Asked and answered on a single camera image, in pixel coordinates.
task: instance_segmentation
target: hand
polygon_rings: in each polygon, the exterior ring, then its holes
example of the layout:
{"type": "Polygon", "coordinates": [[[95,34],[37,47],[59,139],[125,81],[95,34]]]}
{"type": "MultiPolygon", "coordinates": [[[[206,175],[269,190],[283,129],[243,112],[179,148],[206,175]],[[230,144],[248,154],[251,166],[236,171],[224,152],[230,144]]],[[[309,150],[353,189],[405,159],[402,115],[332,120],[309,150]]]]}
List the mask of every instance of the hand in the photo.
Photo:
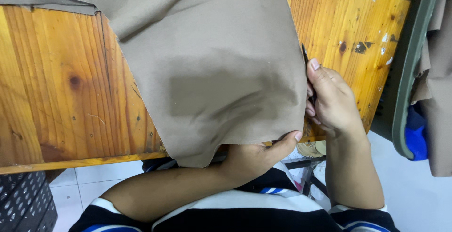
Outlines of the hand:
{"type": "Polygon", "coordinates": [[[314,123],[327,132],[353,131],[357,125],[362,126],[353,91],[341,75],[320,66],[316,58],[309,60],[306,70],[310,81],[307,98],[313,90],[317,92],[315,104],[306,101],[306,113],[314,123]]]}
{"type": "Polygon", "coordinates": [[[264,143],[229,145],[227,158],[219,170],[229,180],[243,185],[265,174],[289,155],[301,138],[301,131],[292,131],[271,147],[265,146],[264,143]]]}

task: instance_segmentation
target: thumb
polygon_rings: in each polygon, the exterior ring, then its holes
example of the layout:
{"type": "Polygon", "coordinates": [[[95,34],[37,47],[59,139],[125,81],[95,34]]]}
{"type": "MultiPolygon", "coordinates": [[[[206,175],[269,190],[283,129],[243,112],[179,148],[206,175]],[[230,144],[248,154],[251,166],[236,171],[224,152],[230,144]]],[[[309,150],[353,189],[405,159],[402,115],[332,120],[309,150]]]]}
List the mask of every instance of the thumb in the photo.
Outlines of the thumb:
{"type": "Polygon", "coordinates": [[[273,152],[274,156],[278,157],[279,160],[282,160],[295,149],[295,146],[302,138],[302,135],[303,133],[301,131],[289,132],[281,141],[272,145],[269,151],[273,152]]]}
{"type": "Polygon", "coordinates": [[[317,96],[328,98],[335,89],[335,85],[328,73],[319,65],[319,61],[316,58],[309,60],[306,65],[306,72],[309,82],[311,82],[312,87],[317,92],[317,96]]]}

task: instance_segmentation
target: left hand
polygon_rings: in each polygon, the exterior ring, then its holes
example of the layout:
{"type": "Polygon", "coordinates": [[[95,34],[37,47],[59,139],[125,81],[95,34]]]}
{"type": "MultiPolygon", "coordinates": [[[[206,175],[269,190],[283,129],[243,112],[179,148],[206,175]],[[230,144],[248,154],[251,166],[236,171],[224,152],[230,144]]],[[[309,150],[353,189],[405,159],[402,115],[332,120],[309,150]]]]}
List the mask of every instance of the left hand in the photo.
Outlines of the left hand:
{"type": "Polygon", "coordinates": [[[220,172],[229,180],[243,185],[265,174],[289,155],[301,138],[301,131],[292,131],[271,147],[264,143],[229,145],[227,158],[219,167],[220,172]]]}

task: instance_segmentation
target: person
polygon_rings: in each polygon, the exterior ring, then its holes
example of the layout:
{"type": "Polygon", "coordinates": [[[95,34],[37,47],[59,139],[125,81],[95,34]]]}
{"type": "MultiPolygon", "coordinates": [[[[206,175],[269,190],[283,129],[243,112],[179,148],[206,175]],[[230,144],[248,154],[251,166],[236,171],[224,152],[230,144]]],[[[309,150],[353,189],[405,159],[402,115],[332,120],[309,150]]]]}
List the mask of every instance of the person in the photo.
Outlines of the person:
{"type": "Polygon", "coordinates": [[[327,212],[299,193],[280,162],[301,139],[288,133],[271,147],[230,145],[207,168],[151,171],[95,199],[71,232],[398,231],[387,212],[352,90],[317,59],[307,64],[306,114],[326,131],[327,212]]]}

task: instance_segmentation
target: forearm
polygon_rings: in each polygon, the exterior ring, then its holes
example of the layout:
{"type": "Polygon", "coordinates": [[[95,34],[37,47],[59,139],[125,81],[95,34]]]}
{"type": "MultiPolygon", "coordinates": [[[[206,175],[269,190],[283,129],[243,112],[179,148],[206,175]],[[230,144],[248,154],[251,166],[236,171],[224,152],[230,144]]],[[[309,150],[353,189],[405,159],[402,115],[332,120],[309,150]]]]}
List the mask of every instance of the forearm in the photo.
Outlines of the forearm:
{"type": "Polygon", "coordinates": [[[360,126],[349,133],[327,134],[326,186],[333,204],[378,209],[383,190],[371,158],[370,143],[360,126]]]}
{"type": "Polygon", "coordinates": [[[203,197],[233,189],[219,166],[153,171],[128,178],[102,194],[115,208],[132,219],[150,222],[203,197]]]}

